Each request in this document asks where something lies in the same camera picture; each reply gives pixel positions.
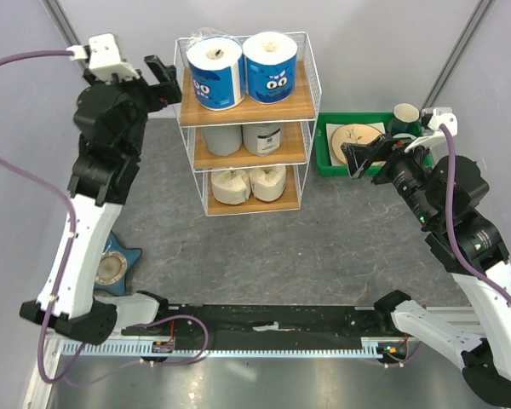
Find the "green plastic basket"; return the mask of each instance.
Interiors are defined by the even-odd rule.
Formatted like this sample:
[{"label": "green plastic basket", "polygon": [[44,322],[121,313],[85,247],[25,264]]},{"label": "green plastic basket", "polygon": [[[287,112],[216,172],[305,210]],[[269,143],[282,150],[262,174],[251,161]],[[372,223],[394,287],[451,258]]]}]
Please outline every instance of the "green plastic basket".
[{"label": "green plastic basket", "polygon": [[[314,144],[316,145],[316,165],[320,176],[348,176],[348,167],[331,165],[330,149],[327,143],[326,124],[374,124],[383,122],[388,126],[388,122],[393,118],[391,112],[322,112],[318,116],[316,123],[316,136]],[[424,159],[425,166],[432,166],[432,158],[428,155]],[[366,176],[374,176],[381,169],[381,166],[371,166],[366,172]]]}]

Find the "white sticker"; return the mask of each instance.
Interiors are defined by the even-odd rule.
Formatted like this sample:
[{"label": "white sticker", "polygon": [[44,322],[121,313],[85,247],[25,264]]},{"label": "white sticker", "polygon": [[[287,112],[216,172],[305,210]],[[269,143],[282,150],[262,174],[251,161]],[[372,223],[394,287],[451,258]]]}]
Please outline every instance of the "white sticker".
[{"label": "white sticker", "polygon": [[270,153],[280,146],[280,128],[269,135],[257,136],[257,152]]}]

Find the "shelf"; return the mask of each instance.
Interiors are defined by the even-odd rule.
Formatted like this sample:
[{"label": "shelf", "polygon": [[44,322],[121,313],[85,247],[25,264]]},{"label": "shelf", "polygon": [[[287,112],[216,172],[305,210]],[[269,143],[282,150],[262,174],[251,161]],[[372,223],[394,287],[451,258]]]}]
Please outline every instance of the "shelf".
[{"label": "shelf", "polygon": [[307,162],[301,124],[297,122],[287,122],[284,124],[284,141],[282,146],[264,157],[250,153],[244,144],[237,152],[231,155],[214,155],[207,149],[202,133],[203,130],[197,128],[195,133],[195,157],[193,160],[195,170],[256,167],[266,164],[304,164]]},{"label": "shelf", "polygon": [[239,215],[258,211],[297,210],[299,199],[297,197],[296,176],[292,166],[286,169],[286,187],[282,196],[273,202],[262,202],[251,195],[242,204],[223,204],[214,199],[212,183],[208,182],[208,216]]},{"label": "shelf", "polygon": [[200,105],[193,92],[191,73],[184,69],[180,126],[246,124],[249,122],[293,121],[315,118],[310,84],[304,61],[297,62],[296,89],[293,94],[275,104],[260,104],[248,94],[236,107],[211,111]]}]

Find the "toilet paper roll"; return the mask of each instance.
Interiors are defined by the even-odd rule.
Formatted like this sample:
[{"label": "toilet paper roll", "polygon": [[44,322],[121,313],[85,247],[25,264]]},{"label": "toilet paper roll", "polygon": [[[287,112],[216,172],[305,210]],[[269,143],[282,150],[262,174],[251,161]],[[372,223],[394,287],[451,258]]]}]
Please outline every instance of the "toilet paper roll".
[{"label": "toilet paper roll", "polygon": [[227,156],[235,153],[242,145],[242,126],[206,126],[203,128],[206,147],[214,155]]},{"label": "toilet paper roll", "polygon": [[250,178],[244,170],[214,170],[210,179],[218,202],[240,205],[250,197]]},{"label": "toilet paper roll", "polygon": [[250,172],[252,193],[256,199],[272,202],[282,196],[286,188],[286,167],[255,168]]},{"label": "toilet paper roll", "polygon": [[208,109],[235,107],[244,98],[244,59],[229,37],[209,37],[187,51],[195,96]]},{"label": "toilet paper roll", "polygon": [[297,44],[281,32],[260,32],[243,44],[248,95],[271,104],[290,96],[296,87]]},{"label": "toilet paper roll", "polygon": [[280,122],[242,125],[244,145],[257,156],[267,156],[276,151],[282,145],[283,133],[284,124]]}]

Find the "white wall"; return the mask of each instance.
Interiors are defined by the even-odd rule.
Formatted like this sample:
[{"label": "white wall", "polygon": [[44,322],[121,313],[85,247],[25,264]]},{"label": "white wall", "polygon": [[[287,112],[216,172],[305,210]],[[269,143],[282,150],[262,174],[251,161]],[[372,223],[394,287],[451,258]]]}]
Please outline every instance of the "white wall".
[{"label": "white wall", "polygon": [[424,102],[477,0],[60,3],[82,41],[115,32],[136,67],[149,54],[172,62],[175,39],[203,26],[232,35],[307,31],[323,87],[321,111],[379,112]]},{"label": "white wall", "polygon": [[[65,47],[39,0],[0,0],[0,57]],[[0,68],[0,154],[57,186],[66,186],[77,155],[79,76],[66,57]],[[0,168],[0,408],[24,398],[39,327],[19,308],[49,274],[65,214],[48,193]]]},{"label": "white wall", "polygon": [[511,0],[492,6],[436,105],[458,116],[458,154],[491,186],[479,208],[511,252]]}]

